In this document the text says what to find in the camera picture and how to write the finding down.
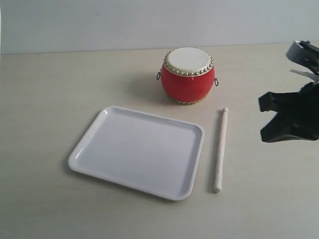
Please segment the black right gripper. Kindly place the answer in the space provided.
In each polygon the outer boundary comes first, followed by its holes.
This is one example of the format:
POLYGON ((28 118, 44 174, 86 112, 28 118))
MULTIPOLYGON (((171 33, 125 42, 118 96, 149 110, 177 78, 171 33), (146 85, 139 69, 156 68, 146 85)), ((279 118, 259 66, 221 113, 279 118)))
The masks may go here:
POLYGON ((275 116, 260 130, 266 143, 319 139, 319 85, 308 83, 298 92, 267 92, 258 98, 260 112, 275 116))

